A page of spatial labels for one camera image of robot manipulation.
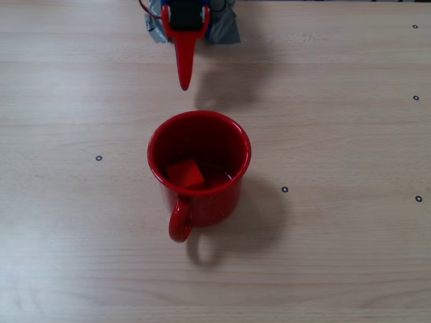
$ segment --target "mug handle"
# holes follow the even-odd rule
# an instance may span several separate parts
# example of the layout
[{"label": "mug handle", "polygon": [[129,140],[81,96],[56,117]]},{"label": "mug handle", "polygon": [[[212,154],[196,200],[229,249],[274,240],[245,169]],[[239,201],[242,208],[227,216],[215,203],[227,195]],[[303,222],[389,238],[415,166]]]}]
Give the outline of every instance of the mug handle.
[{"label": "mug handle", "polygon": [[184,242],[189,236],[192,225],[186,224],[190,212],[190,200],[179,196],[175,202],[174,210],[169,221],[169,236],[175,242]]}]

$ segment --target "blue part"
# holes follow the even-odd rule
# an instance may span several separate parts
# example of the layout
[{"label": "blue part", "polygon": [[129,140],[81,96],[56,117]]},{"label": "blue part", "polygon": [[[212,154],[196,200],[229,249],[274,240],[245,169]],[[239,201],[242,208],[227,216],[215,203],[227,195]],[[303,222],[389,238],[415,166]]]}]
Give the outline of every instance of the blue part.
[{"label": "blue part", "polygon": [[209,35],[211,34],[211,28],[213,27],[213,20],[209,21],[207,32],[205,33],[205,39],[209,39]]}]

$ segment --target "table surface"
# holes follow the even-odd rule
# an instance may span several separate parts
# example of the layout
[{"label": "table surface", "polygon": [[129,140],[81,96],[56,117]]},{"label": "table surface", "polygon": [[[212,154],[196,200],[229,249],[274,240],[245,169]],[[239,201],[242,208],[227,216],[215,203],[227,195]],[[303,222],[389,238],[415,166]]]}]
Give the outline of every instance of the table surface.
[{"label": "table surface", "polygon": [[[431,6],[234,9],[183,92],[136,1],[2,0],[0,321],[431,321]],[[175,244],[147,143],[200,109],[252,162]]]}]

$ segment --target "wire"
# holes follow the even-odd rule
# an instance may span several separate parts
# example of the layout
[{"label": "wire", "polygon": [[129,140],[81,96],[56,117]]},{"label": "wire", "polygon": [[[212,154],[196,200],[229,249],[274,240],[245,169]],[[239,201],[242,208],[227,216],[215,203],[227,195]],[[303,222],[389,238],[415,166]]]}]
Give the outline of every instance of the wire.
[{"label": "wire", "polygon": [[162,17],[160,17],[159,15],[155,15],[154,13],[152,13],[143,3],[141,0],[139,0],[139,3],[141,4],[142,9],[145,10],[146,13],[148,13],[150,16],[152,16],[154,19],[162,19]]},{"label": "wire", "polygon": [[227,3],[228,3],[227,0],[224,0],[224,6],[221,10],[211,10],[210,12],[222,12],[224,8],[226,8]]},{"label": "wire", "polygon": [[[150,16],[152,16],[154,19],[162,19],[162,17],[160,17],[159,15],[156,15],[154,13],[152,13],[143,3],[142,0],[138,0],[139,3],[141,4],[142,9],[145,10],[146,13],[148,13]],[[225,10],[226,6],[227,6],[228,2],[227,0],[224,0],[224,5],[223,8],[221,8],[220,10],[211,10],[210,12],[222,12],[223,10]]]}]

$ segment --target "red cube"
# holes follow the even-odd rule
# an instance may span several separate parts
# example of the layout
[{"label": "red cube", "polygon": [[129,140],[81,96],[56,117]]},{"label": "red cube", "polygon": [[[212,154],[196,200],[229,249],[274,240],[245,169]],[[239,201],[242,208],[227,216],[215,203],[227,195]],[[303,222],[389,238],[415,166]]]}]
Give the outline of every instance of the red cube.
[{"label": "red cube", "polygon": [[193,158],[184,159],[166,167],[169,181],[174,185],[191,190],[205,188],[205,180]]}]

